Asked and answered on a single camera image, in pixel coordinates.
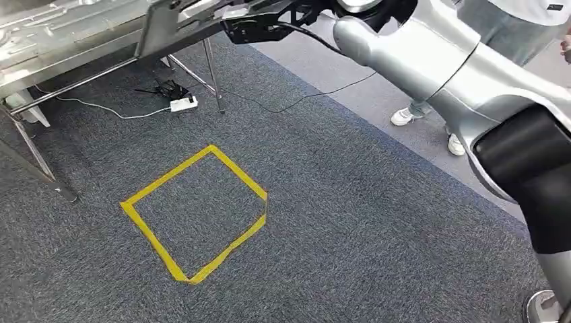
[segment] white sneaker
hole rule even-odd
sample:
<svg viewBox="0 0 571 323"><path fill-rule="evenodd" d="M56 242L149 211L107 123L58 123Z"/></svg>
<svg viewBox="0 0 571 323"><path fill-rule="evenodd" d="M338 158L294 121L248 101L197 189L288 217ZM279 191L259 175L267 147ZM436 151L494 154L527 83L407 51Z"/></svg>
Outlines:
<svg viewBox="0 0 571 323"><path fill-rule="evenodd" d="M393 116L391 117L391 122L395 126L404 126L405 124L409 123L411 120L420 119L421 116L414 116L410 113L408 107L404 109L400 109L396 111Z"/></svg>
<svg viewBox="0 0 571 323"><path fill-rule="evenodd" d="M448 138L448 150L456 156L463 156L466 153L464 146L462 146L455 134L451 134Z"/></svg>

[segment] gray pants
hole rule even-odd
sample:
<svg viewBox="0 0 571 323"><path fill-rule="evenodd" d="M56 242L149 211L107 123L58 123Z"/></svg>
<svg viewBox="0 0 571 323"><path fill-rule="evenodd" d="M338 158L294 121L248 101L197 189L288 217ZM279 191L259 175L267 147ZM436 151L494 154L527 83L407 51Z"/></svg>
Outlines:
<svg viewBox="0 0 571 323"><path fill-rule="evenodd" d="M481 35L480 42L519 66L526 65L549 43L564 33L565 26L542 26L502 11L488 0L463 0L458 18ZM412 102L409 111L423 117L432 110L426 102Z"/></svg>

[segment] white power cable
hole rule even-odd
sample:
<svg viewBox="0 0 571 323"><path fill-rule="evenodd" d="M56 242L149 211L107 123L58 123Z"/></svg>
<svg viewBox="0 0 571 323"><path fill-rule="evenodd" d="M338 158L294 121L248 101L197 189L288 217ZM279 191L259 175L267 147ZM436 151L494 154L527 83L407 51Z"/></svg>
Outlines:
<svg viewBox="0 0 571 323"><path fill-rule="evenodd" d="M46 91L40 89L37 85L34 85L34 86L36 87L36 89L38 89L38 91L42 92L43 94L49 94L49 93L50 93L50 92L46 92ZM60 98L60 97L58 97L58 96L56 96L55 98L58 99L58 100L60 100L60 101L77 101L77 102L79 102L79 103L81 103L81 104L84 104L84 105L86 105L86 106L94 106L94 107L96 107L96 108L101 108L101 109L103 109L103 110L107 110L107 111L109 111L109 112L114 113L116 116L118 116L119 118L124 119L124 120L127 120L127 119L146 118L146 117L148 117L148 116L152 116L153 114L157 114L157 113L159 113L159 112L163 112L163 111L170 110L170 108L163 108L163 109L156 110L156 111L151 112L151 113L148 113L148 114L144 114L144 115L142 115L142 116L122 116L122 115L120 115L119 113L117 113L117 111L115 111L115 110L113 110L113 109L111 109L111 108L107 108L106 106L101 106L101 105L99 105L99 104L94 104L94 103L89 103L89 102L81 101L80 99L76 99L76 98Z"/></svg>

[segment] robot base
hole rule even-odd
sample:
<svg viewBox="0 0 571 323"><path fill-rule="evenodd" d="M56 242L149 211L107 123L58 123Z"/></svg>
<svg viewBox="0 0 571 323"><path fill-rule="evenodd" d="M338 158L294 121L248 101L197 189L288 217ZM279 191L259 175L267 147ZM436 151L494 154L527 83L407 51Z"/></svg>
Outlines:
<svg viewBox="0 0 571 323"><path fill-rule="evenodd" d="M561 307L553 291L538 291L523 304L524 323L557 323Z"/></svg>

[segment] metal table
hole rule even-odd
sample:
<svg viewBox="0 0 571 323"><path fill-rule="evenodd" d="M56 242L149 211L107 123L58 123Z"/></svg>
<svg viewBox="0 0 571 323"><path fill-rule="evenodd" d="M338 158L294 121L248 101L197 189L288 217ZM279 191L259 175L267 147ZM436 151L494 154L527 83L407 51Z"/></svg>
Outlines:
<svg viewBox="0 0 571 323"><path fill-rule="evenodd" d="M177 12L178 21L175 21L174 25L184 26L187 20L196 17L197 14L211 17L213 11L204 11L204 8L200 6L201 2ZM149 16L151 17L152 14L145 14L148 10L151 12L149 7L160 9L167 3L169 1L158 1L151 5L147 0L57 0L55 2L49 0L0 0L0 98L6 98L11 94L128 45L139 43L137 53L132 58L104 71L15 108L7 108L2 104L0 111L13 121L40 168L31 164L2 140L0 140L0 153L14 159L68 201L74 201L77 197L57 182L48 164L26 133L22 124L21 113L71 89L134 63L143 57L152 57L148 50L152 47L141 46L140 44L145 39L152 40L152 38L147 37L153 31L153 28L149 28L148 22ZM219 27L211 24L200 28L204 28L210 35ZM29 34L37 35L36 39L33 36L30 37ZM215 78L210 41L208 38L200 38L200 36L196 37L195 40L192 42L193 39L185 38L185 44L188 46L202 40L213 80L212 85L192 72L171 54L181 49L180 46L169 48L168 52L163 50L164 56L162 57L166 58L171 68L178 65L214 94L217 98L218 110L224 112L220 102L222 97ZM154 58L161 58L156 56L155 49L152 48L151 50L152 54L155 55Z"/></svg>

